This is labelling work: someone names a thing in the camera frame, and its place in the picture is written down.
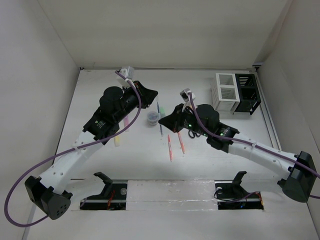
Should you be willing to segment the red pen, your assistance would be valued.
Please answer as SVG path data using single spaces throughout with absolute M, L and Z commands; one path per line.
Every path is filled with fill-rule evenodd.
M 167 143 L 168 143 L 169 159 L 170 159 L 170 162 L 172 162 L 173 161 L 173 152 L 172 152 L 172 145 L 171 145 L 171 137 L 169 134 L 167 135 Z

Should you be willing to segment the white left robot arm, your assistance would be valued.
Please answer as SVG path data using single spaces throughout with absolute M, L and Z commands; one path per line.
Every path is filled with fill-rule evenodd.
M 82 165 L 120 129 L 120 122 L 134 109 L 148 108 L 157 97 L 156 90 L 139 81 L 127 87 L 111 86 L 99 100 L 99 107 L 83 126 L 70 153 L 63 154 L 39 177 L 30 176 L 24 183 L 30 200 L 51 220 L 60 218 L 74 202 L 87 197 L 107 198 L 113 181 L 102 172 L 71 183 Z

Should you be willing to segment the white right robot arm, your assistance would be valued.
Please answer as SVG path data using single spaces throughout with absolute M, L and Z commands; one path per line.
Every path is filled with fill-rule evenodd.
M 277 185 L 292 200 L 306 203 L 311 196 L 317 170 L 309 153 L 294 154 L 261 144 L 220 122 L 219 113 L 209 104 L 198 105 L 196 109 L 179 104 L 170 115 L 161 118 L 159 124 L 174 133 L 187 129 L 206 137 L 206 142 L 216 150 L 271 170 L 280 176 Z

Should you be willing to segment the orange pen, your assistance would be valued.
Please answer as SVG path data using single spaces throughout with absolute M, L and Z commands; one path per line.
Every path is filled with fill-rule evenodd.
M 185 147 L 184 147 L 184 143 L 183 143 L 183 139 L 182 139 L 181 133 L 178 132 L 177 136 L 178 136 L 178 140 L 179 140 L 181 151 L 182 151 L 183 154 L 185 154 Z

